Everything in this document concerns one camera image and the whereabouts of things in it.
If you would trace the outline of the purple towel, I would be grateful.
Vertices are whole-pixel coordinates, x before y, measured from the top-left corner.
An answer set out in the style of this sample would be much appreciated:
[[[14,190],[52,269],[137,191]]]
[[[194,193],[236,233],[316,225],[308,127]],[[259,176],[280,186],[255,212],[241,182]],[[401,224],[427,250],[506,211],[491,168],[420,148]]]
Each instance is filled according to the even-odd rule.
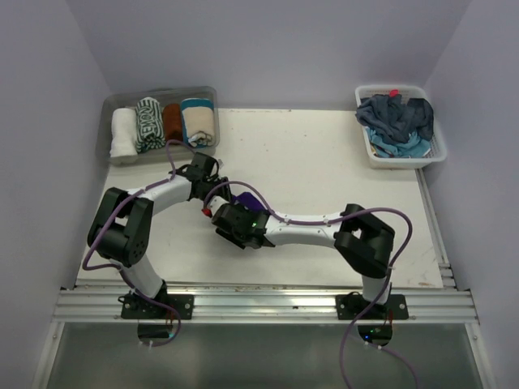
[[[252,212],[263,212],[267,208],[251,192],[245,191],[239,195],[232,196],[233,205],[239,205]]]

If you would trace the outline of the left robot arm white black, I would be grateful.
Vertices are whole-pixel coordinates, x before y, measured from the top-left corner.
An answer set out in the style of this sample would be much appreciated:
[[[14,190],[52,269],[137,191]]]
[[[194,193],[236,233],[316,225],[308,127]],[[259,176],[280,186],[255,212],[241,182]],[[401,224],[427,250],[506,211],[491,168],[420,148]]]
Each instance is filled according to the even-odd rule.
[[[108,189],[101,199],[88,231],[88,252],[82,268],[102,269],[88,264],[93,254],[108,260],[141,299],[140,309],[150,318],[160,318],[169,299],[163,294],[165,282],[155,272],[146,252],[152,218],[178,203],[192,199],[205,200],[209,191],[226,182],[225,177],[174,174],[142,188]]]

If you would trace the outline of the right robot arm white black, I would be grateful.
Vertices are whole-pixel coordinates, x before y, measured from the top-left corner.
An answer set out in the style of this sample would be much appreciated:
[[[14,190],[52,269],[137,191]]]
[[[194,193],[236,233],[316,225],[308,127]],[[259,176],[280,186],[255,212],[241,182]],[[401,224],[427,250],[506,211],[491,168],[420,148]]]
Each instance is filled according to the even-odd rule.
[[[343,212],[324,216],[276,218],[220,198],[208,206],[216,232],[242,249],[308,245],[336,250],[362,277],[362,311],[379,318],[390,308],[387,271],[395,232],[370,213],[351,217],[362,210],[349,204]]]

